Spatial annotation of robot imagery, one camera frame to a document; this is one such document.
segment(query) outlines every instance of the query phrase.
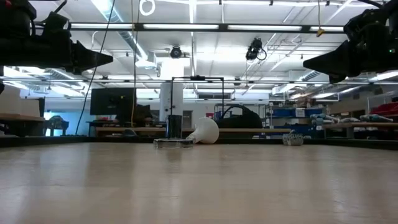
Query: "ceiling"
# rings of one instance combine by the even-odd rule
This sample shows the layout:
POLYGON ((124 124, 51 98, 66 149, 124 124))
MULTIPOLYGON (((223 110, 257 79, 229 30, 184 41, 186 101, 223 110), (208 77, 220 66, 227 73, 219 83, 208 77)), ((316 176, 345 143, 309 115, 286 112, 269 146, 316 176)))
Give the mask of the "ceiling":
MULTIPOLYGON (((59 12, 71 22, 107 22, 104 15, 93 4, 95 1, 107 0, 78 0, 68 1, 59 12)), ((318 25, 318 6, 303 7, 300 4, 317 3, 316 1, 274 1, 274 5, 263 4, 264 1, 218 1, 204 0, 155 0, 155 11, 149 16, 139 15, 139 0, 116 0, 115 9, 124 22, 157 22, 157 23, 212 23, 212 24, 310 24, 318 25)), ((325 6, 321 1, 321 25, 342 26, 350 18, 362 13, 371 5, 351 1, 331 1, 325 6)), ((52 1, 32 1, 37 10, 37 21, 45 19, 50 11, 54 11, 60 4, 52 1)), ((143 10, 148 12, 150 2, 143 4, 143 10)), ((99 50, 104 37, 103 31, 72 31, 72 40, 80 41, 87 49, 99 50)), ((311 72, 303 68, 302 62, 332 51, 337 48, 346 36, 343 34, 284 34, 284 33, 248 33, 248 32, 135 32, 137 42, 146 52, 153 52, 158 62, 168 60, 169 50, 173 45, 179 45, 188 57, 184 60, 184 75, 192 73, 192 60, 197 61, 195 74, 206 77, 224 77, 233 80, 297 80, 302 75, 311 72), (253 38, 261 38, 266 45, 267 58, 265 61, 249 65, 245 59, 248 45, 253 38)), ((114 62, 98 67, 95 78, 107 76, 109 79, 134 79, 134 57, 130 46, 115 31, 109 31, 104 43, 104 53, 114 57, 114 62)), ((136 67, 137 79, 160 79, 158 71, 136 67)), ((91 74, 85 72, 84 79, 90 79, 91 74)), ((317 81, 328 81, 327 76, 318 77, 317 81)), ((158 88, 158 83, 137 84, 139 88, 158 88)), ((94 88, 107 86, 133 86, 133 83, 95 84, 94 88)), ((198 88, 220 88, 220 85, 198 85, 198 88)), ((274 84, 250 86, 251 90, 271 90, 274 84)))

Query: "computer monitor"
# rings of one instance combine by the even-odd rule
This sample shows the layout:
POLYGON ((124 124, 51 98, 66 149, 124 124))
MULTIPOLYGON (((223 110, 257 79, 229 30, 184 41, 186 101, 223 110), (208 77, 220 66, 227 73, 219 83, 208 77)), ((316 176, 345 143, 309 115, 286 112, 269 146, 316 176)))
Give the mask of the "computer monitor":
POLYGON ((131 117, 132 104, 137 102, 135 88, 99 88, 91 91, 91 115, 118 115, 131 117))

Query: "glass base plate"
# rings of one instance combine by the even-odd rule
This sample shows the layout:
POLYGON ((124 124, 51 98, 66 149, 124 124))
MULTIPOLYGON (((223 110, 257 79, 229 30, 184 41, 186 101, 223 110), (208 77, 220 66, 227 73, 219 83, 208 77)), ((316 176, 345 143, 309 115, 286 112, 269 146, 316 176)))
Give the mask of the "glass base plate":
POLYGON ((190 149, 193 148, 191 139, 155 139, 155 149, 190 149))

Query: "white funnel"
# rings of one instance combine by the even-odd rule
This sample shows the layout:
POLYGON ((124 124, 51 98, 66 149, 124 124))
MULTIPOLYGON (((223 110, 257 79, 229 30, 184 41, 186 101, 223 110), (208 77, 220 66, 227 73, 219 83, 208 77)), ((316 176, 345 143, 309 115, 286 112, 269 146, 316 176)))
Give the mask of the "white funnel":
POLYGON ((220 131, 215 121, 211 118, 200 118, 195 125, 195 131, 187 139, 192 139, 194 143, 202 142, 213 144, 217 141, 220 131))

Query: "black monitor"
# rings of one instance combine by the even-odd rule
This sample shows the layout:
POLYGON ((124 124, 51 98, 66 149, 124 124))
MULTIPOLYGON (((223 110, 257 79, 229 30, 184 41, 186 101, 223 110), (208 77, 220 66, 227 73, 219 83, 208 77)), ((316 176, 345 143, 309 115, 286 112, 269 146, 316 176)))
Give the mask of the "black monitor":
POLYGON ((91 91, 91 115, 131 117, 132 104, 137 102, 135 88, 99 88, 91 91))

